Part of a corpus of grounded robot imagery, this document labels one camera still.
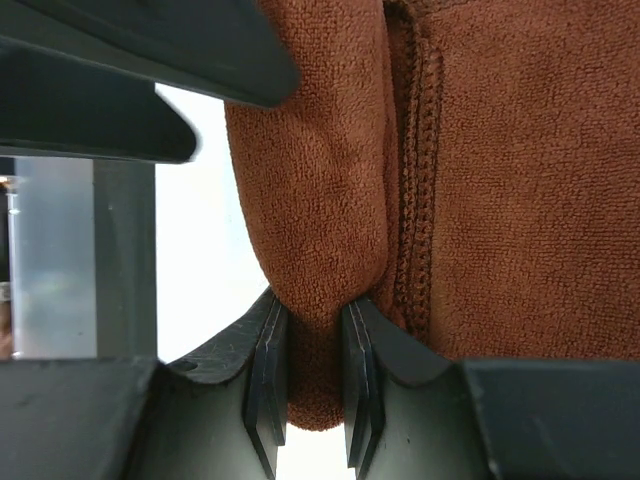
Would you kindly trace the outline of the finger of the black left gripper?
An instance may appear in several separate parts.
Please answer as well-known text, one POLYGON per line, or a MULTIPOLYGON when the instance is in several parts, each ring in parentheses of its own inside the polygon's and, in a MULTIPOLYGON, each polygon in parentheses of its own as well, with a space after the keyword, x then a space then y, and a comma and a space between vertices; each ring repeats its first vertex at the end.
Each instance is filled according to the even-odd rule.
POLYGON ((196 149, 152 83, 2 43, 2 154, 180 164, 196 149))
POLYGON ((19 44, 241 104, 292 95, 297 67, 254 1, 17 1, 19 44))

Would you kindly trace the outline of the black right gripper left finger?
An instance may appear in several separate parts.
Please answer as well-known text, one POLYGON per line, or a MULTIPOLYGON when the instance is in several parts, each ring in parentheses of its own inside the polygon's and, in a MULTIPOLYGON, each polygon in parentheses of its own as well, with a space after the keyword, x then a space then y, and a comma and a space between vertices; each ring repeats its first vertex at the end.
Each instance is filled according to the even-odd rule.
POLYGON ((270 479, 287 312, 271 291, 184 357, 1 365, 5 479, 270 479))

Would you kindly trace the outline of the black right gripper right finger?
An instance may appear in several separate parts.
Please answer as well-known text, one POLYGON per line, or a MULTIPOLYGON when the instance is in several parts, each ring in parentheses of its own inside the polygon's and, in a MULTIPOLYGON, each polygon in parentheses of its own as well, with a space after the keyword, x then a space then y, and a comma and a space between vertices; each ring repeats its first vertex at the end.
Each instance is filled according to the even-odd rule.
POLYGON ((632 362, 452 362, 368 299, 342 309, 348 465, 360 479, 635 479, 632 362))

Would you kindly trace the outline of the brown towel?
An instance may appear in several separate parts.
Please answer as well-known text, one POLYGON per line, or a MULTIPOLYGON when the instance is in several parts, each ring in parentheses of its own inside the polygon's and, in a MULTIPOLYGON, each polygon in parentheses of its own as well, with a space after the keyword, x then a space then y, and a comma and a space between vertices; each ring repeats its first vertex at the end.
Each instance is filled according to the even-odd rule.
POLYGON ((363 294, 449 358, 638 358, 637 2, 263 9, 299 90, 225 113, 293 315, 294 425, 342 422, 338 318, 363 294))

